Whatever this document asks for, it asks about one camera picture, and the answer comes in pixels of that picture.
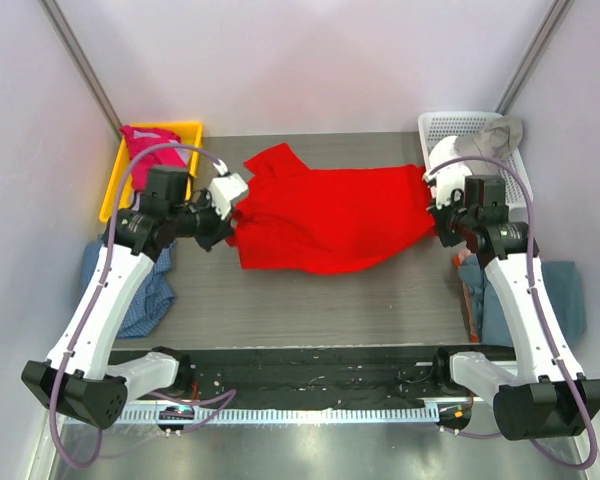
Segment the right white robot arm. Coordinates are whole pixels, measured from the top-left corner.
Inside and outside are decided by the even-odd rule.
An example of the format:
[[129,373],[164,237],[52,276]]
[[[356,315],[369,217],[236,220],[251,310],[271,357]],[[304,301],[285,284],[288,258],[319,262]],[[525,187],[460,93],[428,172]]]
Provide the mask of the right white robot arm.
[[492,408],[508,440],[578,436],[592,429],[600,410],[600,380],[586,377],[553,311],[542,262],[529,224],[512,222],[505,181],[469,175],[434,212],[444,245],[466,243],[500,302],[513,343],[517,371],[478,351],[449,355],[431,380],[445,395],[465,387]]

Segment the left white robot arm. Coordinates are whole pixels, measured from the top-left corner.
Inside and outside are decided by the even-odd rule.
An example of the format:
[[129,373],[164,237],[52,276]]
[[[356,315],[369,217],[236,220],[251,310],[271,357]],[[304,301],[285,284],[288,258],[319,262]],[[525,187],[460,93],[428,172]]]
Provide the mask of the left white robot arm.
[[188,202],[188,173],[154,167],[138,208],[111,216],[107,242],[64,334],[45,360],[28,361],[22,371],[23,383],[44,407],[107,429],[130,401],[154,391],[180,399],[191,391],[187,354],[156,347],[118,365],[109,357],[132,299],[163,250],[177,238],[193,238],[210,250],[231,236],[231,215],[248,186],[225,167],[218,171]]

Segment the red t shirt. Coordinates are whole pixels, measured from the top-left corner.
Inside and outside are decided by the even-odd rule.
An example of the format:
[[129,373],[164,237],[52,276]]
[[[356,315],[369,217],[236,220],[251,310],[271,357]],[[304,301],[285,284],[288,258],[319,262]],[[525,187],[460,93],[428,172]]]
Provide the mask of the red t shirt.
[[226,242],[245,270],[354,273],[434,232],[421,166],[310,168],[286,143],[244,165],[249,192]]

